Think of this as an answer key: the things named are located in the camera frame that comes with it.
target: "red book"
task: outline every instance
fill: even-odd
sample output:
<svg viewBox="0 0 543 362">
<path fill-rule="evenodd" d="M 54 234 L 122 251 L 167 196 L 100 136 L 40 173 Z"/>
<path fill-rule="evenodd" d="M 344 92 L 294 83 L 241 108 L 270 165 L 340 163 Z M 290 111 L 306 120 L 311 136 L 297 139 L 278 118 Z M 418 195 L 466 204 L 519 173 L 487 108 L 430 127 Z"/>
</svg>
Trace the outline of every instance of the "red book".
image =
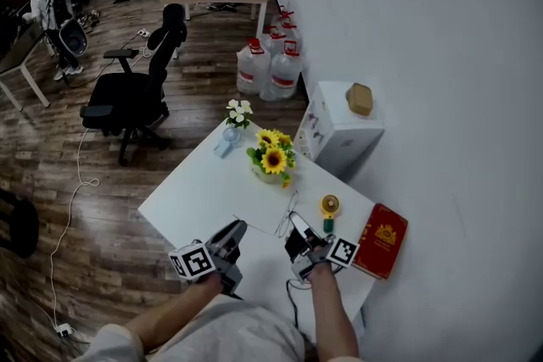
<svg viewBox="0 0 543 362">
<path fill-rule="evenodd" d="M 406 231 L 407 220 L 376 203 L 358 241 L 353 265 L 378 279 L 388 279 Z"/>
</svg>

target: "person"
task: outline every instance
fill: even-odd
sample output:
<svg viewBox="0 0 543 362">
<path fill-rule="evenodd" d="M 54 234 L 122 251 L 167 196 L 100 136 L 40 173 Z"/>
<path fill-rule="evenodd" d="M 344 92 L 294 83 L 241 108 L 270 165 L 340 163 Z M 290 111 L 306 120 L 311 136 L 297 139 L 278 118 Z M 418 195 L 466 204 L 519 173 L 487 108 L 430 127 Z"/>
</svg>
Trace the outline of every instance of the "person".
<svg viewBox="0 0 543 362">
<path fill-rule="evenodd" d="M 330 263 L 309 275 L 321 362 L 360 362 L 355 331 L 341 303 Z M 282 317 L 221 294 L 221 277 L 210 275 L 182 294 L 125 326 L 103 327 L 77 362 L 298 362 L 304 339 Z"/>
<path fill-rule="evenodd" d="M 49 41 L 57 49 L 59 71 L 54 77 L 56 81 L 62 79 L 63 75 L 77 75 L 83 71 L 76 57 L 60 41 L 59 27 L 54 18 L 51 0 L 31 0 L 31 13 L 25 14 L 23 19 L 41 22 Z"/>
</svg>

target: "white cabinet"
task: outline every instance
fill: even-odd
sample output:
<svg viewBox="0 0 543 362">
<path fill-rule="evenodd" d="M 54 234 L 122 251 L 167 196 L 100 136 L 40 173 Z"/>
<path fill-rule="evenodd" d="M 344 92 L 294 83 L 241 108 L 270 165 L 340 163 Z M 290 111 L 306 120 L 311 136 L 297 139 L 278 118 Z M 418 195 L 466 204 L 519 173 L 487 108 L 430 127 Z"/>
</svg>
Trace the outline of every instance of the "white cabinet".
<svg viewBox="0 0 543 362">
<path fill-rule="evenodd" d="M 383 131 L 379 106 L 365 117 L 350 111 L 348 81 L 320 81 L 294 138 L 294 149 L 339 176 Z"/>
</svg>

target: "wooden floor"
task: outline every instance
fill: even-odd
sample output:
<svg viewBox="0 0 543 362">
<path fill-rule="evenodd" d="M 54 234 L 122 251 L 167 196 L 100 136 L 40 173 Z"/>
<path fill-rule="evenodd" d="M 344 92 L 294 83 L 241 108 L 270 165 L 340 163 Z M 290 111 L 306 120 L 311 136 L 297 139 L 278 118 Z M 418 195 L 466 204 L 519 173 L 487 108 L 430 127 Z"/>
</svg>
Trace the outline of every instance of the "wooden floor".
<svg viewBox="0 0 543 362">
<path fill-rule="evenodd" d="M 100 72 L 107 64 L 102 58 L 106 50 L 121 47 L 141 28 L 152 31 L 161 22 L 160 0 L 112 2 L 92 0 L 87 7 L 100 12 L 101 23 L 89 35 L 89 49 L 81 58 L 85 71 L 72 77 L 73 85 Z M 58 323 L 69 322 L 83 335 L 92 337 L 110 322 L 123 324 L 181 290 L 166 256 L 171 246 L 137 208 L 223 120 L 228 100 L 242 97 L 236 89 L 235 53 L 256 29 L 248 7 L 240 7 L 237 14 L 196 17 L 200 12 L 206 9 L 200 6 L 193 12 L 182 56 L 171 61 L 164 86 L 171 115 L 155 130 L 172 139 L 171 147 L 160 152 L 152 142 L 131 143 L 131 163 L 122 168 L 117 164 L 119 137 L 89 131 L 83 143 L 82 178 L 97 177 L 101 184 L 83 187 L 77 194 L 70 229 L 55 255 L 53 278 Z M 138 37 L 128 47 L 143 45 Z M 70 360 L 86 347 L 61 342 L 46 315 L 28 298 L 53 316 L 49 255 L 66 225 L 68 204 L 78 185 L 77 147 L 85 130 L 79 109 L 94 88 L 94 83 L 68 89 L 62 81 L 54 82 L 55 65 L 43 46 L 29 63 L 51 102 L 48 109 L 19 73 L 3 76 L 3 81 L 24 111 L 17 112 L 0 92 L 0 187 L 29 198 L 40 219 L 34 255 L 23 260 L 4 250 L 0 256 L 0 328 L 21 361 Z M 147 68 L 148 60 L 142 59 L 134 70 Z M 118 63 L 106 70 L 118 72 Z M 305 111 L 301 96 L 283 103 L 247 99 L 255 122 L 289 134 L 295 133 Z M 0 223 L 0 236 L 7 237 L 7 230 Z"/>
</svg>

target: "power strip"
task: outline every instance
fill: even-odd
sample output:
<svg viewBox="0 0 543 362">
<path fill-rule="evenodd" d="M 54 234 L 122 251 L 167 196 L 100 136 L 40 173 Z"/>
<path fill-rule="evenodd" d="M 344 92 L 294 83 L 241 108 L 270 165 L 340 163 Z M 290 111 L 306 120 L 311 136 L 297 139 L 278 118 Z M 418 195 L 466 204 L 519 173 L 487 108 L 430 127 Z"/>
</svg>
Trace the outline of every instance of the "power strip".
<svg viewBox="0 0 543 362">
<path fill-rule="evenodd" d="M 141 29 L 137 34 L 141 38 L 149 38 L 151 36 L 151 32 L 147 32 L 145 29 Z"/>
<path fill-rule="evenodd" d="M 57 335 L 59 335 L 59 337 L 69 337 L 72 333 L 74 333 L 74 330 L 68 323 L 55 327 L 55 330 L 57 331 Z"/>
</svg>

